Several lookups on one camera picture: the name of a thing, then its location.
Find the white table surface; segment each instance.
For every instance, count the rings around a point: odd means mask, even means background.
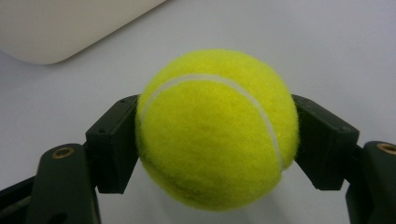
[[[61,63],[0,52],[0,189],[34,175],[46,150],[82,144],[169,61],[212,48],[269,63],[291,92],[358,128],[360,146],[396,142],[395,1],[172,0]],[[125,193],[99,203],[103,223],[348,223],[347,186],[317,191],[294,163],[266,197],[212,213],[169,198],[139,162]]]

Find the white surface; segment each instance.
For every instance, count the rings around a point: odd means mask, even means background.
[[[57,63],[164,0],[2,0],[0,50],[28,63]]]
[[[396,142],[396,3],[392,0],[169,1],[54,65],[0,53],[0,189],[35,174],[41,154],[84,142],[117,100],[138,94],[176,56],[237,49],[271,64],[290,90]],[[228,213],[170,199],[138,163],[124,195],[99,195],[104,223],[348,223],[345,191],[316,191],[294,164],[256,203]]]

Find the tennis ball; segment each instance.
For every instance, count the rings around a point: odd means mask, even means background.
[[[175,199],[224,211],[267,194],[298,146],[281,78],[244,53],[204,49],[169,63],[139,97],[136,144],[148,174]]]

